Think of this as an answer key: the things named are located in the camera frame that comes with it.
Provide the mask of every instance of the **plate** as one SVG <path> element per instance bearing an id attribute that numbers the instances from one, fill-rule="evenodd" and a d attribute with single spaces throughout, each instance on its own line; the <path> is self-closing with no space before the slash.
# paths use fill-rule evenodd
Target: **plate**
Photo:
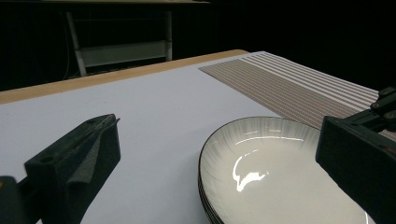
<path id="1" fill-rule="evenodd" d="M 234 120 L 209 136 L 198 184 L 212 223 L 373 224 L 316 163 L 320 130 L 289 119 Z"/>

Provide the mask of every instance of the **striped placemat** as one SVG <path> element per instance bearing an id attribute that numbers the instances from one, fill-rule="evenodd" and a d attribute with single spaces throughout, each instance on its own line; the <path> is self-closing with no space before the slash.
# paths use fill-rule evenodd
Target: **striped placemat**
<path id="1" fill-rule="evenodd" d="M 270 53 L 200 68 L 250 99 L 320 129 L 324 116 L 346 118 L 368 109 L 377 91 L 332 77 Z M 383 135 L 396 141 L 396 134 Z"/>

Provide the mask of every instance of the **wooden table edge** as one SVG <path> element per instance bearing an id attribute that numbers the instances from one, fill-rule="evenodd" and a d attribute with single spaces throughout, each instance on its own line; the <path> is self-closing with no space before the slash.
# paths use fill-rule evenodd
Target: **wooden table edge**
<path id="1" fill-rule="evenodd" d="M 90 86 L 100 85 L 107 82 L 123 80 L 131 77 L 140 77 L 151 73 L 180 68 L 197 63 L 205 63 L 217 59 L 233 57 L 248 53 L 242 49 L 232 49 L 223 52 L 207 54 L 192 58 L 180 59 L 166 63 L 155 63 L 151 65 L 124 69 L 115 72 L 104 73 L 89 77 L 79 77 L 64 81 L 51 82 L 47 84 L 20 88 L 9 91 L 0 91 L 0 104 L 12 103 L 21 100 L 32 99 L 40 96 L 55 94 L 63 91 L 72 91 Z"/>

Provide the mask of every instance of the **placemat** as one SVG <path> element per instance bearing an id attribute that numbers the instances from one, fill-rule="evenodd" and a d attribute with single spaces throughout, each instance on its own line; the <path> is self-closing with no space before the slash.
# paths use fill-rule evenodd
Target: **placemat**
<path id="1" fill-rule="evenodd" d="M 320 129 L 324 116 L 346 118 L 368 109 L 377 91 L 262 52 L 199 68 L 250 99 Z M 396 134 L 382 132 L 396 141 Z"/>

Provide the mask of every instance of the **white plate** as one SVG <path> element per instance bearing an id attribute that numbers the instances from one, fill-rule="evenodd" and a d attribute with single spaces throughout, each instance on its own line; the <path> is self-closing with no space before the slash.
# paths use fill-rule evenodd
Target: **white plate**
<path id="1" fill-rule="evenodd" d="M 205 196 L 224 223 L 374 223 L 316 163 L 320 131 L 278 118 L 238 119 L 201 152 Z"/>

